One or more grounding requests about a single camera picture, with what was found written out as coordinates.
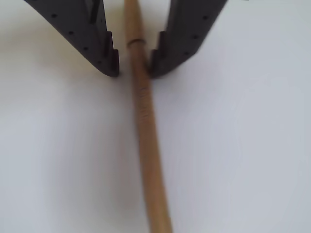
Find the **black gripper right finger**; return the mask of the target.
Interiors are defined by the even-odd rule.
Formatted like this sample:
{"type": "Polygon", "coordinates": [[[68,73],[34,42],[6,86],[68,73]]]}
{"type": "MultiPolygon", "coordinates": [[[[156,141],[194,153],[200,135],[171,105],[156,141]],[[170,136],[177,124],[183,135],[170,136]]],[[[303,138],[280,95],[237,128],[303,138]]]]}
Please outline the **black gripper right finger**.
{"type": "Polygon", "coordinates": [[[227,0],[172,0],[166,30],[150,62],[152,78],[168,74],[201,47],[227,0]]]}

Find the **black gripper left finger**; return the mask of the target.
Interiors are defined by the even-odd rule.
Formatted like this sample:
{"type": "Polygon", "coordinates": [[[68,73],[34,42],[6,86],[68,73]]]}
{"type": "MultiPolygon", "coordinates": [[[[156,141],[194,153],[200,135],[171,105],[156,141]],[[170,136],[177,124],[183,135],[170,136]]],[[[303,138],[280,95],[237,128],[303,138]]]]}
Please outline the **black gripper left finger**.
{"type": "Polygon", "coordinates": [[[94,67],[117,77],[119,52],[107,30],[102,0],[26,0],[94,67]]]}

